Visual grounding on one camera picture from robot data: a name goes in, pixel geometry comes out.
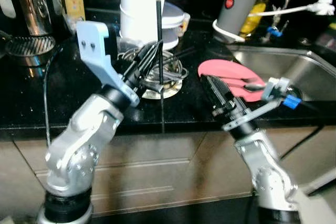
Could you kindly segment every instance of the cabinet door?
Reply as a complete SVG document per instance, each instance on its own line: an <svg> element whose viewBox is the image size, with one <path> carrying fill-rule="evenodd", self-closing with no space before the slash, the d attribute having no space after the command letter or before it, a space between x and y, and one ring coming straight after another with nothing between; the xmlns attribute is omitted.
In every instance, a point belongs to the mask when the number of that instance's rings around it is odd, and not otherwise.
<svg viewBox="0 0 336 224"><path fill-rule="evenodd" d="M205 133L117 136L103 150L92 187L95 213L149 209L174 201L175 182L187 170ZM46 145L16 141L45 184Z"/></svg>
<svg viewBox="0 0 336 224"><path fill-rule="evenodd" d="M279 155L309 135L316 127L267 129ZM309 183L336 167L336 127L325 127L319 134L293 151L282 162L299 185ZM181 201L217 200L248 195L250 172L225 132L208 132L185 176L175 185Z"/></svg>
<svg viewBox="0 0 336 224"><path fill-rule="evenodd" d="M34 217L44 199L42 185L12 142L0 142L0 219Z"/></svg>

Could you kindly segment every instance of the kitchen sink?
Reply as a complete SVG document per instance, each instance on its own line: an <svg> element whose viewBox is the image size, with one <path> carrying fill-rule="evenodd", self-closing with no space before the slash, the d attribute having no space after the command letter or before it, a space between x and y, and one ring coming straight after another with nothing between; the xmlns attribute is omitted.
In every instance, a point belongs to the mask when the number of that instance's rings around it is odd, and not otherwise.
<svg viewBox="0 0 336 224"><path fill-rule="evenodd" d="M305 101L336 101L336 68L312 51L229 45L244 66L265 82L286 77Z"/></svg>

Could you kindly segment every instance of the red button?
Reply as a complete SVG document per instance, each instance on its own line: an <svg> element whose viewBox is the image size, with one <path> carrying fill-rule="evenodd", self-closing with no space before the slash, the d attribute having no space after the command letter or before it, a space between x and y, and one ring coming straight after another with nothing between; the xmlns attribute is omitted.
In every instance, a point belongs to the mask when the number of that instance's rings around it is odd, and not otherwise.
<svg viewBox="0 0 336 224"><path fill-rule="evenodd" d="M234 0L225 0L225 8L226 9L232 8L234 3L235 3Z"/></svg>

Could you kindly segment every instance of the pink plate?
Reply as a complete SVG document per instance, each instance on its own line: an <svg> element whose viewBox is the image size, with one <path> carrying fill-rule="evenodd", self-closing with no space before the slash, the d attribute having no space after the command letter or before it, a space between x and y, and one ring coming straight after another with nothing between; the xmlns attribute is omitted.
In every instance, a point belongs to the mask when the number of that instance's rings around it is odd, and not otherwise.
<svg viewBox="0 0 336 224"><path fill-rule="evenodd" d="M244 67L241 64L228 61L228 60L207 60L202 62L198 67L198 75L202 74L213 75L213 76L225 76L233 78L256 78L255 84L265 84L263 80L257 76L252 70ZM222 81L228 83L245 85L246 83L241 80L221 78ZM248 92L243 87L230 87L231 92L236 97L243 97L247 102L256 102L261 99L261 94L263 91Z"/></svg>

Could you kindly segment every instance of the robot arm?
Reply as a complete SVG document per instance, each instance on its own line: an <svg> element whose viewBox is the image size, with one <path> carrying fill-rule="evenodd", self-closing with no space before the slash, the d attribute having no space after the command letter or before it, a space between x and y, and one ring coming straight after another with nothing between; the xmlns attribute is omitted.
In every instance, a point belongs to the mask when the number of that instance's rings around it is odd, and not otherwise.
<svg viewBox="0 0 336 224"><path fill-rule="evenodd" d="M201 76L201 83L214 108L214 117L225 123L223 130L233 136L235 147L250 170L252 184L258 193L260 223L301 223L297 204L292 199L297 184L281 167L276 149L266 132L253 122L253 119L280 105L289 80L271 78L262 95L262 99L269 102L254 111L233 96L221 79ZM293 102L294 105L291 105L295 106L299 102L293 97L289 100L284 103Z"/></svg>
<svg viewBox="0 0 336 224"><path fill-rule="evenodd" d="M137 106L146 88L160 91L143 81L157 60L159 42L145 45L123 75L105 55L107 26L78 22L81 60L100 79L102 88L91 95L72 116L66 130L53 140L46 153L49 168L46 199L37 222L86 223L92 213L91 185L99 154L113 138L123 112Z"/></svg>

